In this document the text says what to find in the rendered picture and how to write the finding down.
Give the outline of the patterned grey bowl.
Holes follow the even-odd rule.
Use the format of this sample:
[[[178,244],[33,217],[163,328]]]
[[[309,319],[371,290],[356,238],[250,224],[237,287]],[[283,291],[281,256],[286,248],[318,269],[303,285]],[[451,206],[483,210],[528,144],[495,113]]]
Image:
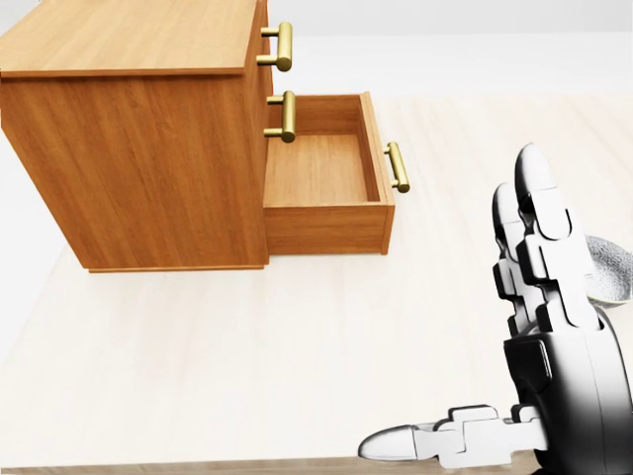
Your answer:
[[[586,240],[594,265],[589,299],[603,308],[633,303],[633,253],[602,237],[587,235]]]

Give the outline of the closed wooden drawer front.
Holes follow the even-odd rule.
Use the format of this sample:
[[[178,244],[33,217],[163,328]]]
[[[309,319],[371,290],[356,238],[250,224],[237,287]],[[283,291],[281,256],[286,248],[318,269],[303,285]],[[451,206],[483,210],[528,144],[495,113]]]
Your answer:
[[[264,97],[273,92],[272,71],[268,65],[258,65],[256,57],[270,53],[269,40],[261,34],[261,29],[267,26],[267,0],[256,0],[244,71],[247,84]]]
[[[269,120],[266,98],[272,92],[272,74],[270,67],[255,64],[251,67],[248,79],[255,173],[259,186],[260,200],[263,200],[267,159],[267,139],[264,137],[264,129],[268,127]]]

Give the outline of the open wooden drawer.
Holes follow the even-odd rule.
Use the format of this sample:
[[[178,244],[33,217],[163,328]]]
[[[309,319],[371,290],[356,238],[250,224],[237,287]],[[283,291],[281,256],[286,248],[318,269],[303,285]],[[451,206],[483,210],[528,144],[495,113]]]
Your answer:
[[[269,253],[386,254],[395,199],[370,94],[300,95],[296,121],[293,142],[268,142]]]

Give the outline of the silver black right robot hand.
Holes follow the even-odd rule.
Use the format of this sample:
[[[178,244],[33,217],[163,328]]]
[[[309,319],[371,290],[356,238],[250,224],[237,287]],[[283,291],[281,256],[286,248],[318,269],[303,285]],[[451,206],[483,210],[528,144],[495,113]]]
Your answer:
[[[633,475],[633,392],[621,348],[587,294],[586,235],[536,145],[519,152],[492,213],[497,293],[514,308],[503,345],[518,396],[510,416],[488,405],[453,408],[432,424],[367,436],[359,456],[435,458],[456,469],[507,464],[530,450],[550,475]]]

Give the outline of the wooden cabinet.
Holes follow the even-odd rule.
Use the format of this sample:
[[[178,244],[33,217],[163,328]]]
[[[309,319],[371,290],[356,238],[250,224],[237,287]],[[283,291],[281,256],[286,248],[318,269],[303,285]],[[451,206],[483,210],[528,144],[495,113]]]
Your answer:
[[[92,272],[269,259],[244,71],[256,0],[40,0],[0,36],[1,124]]]

